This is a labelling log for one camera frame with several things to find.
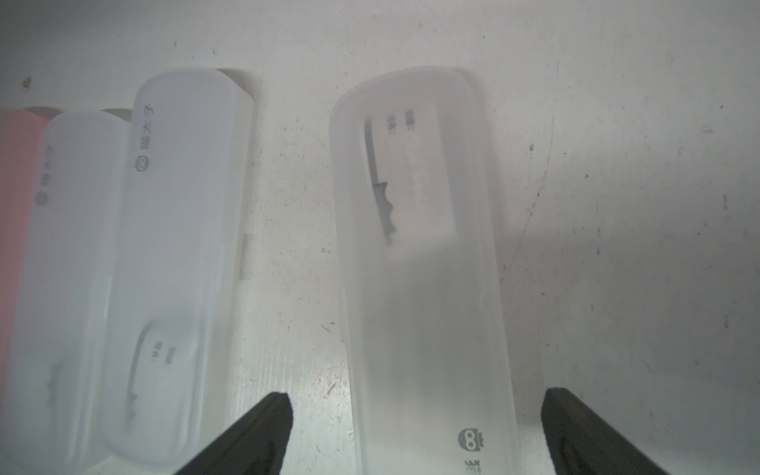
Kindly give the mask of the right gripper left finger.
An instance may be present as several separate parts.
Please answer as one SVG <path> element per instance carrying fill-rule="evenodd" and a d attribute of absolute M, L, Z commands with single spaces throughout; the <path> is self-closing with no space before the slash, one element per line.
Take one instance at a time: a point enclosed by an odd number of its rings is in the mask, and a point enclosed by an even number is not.
<path fill-rule="evenodd" d="M 269 393 L 176 475 L 277 475 L 293 421 L 288 394 Z"/>

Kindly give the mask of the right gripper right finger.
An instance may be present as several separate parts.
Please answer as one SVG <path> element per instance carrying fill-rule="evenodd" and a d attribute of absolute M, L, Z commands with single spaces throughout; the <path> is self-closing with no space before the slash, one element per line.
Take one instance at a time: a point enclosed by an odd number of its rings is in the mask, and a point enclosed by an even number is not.
<path fill-rule="evenodd" d="M 557 474 L 666 474 L 566 388 L 546 390 L 540 419 Z"/>

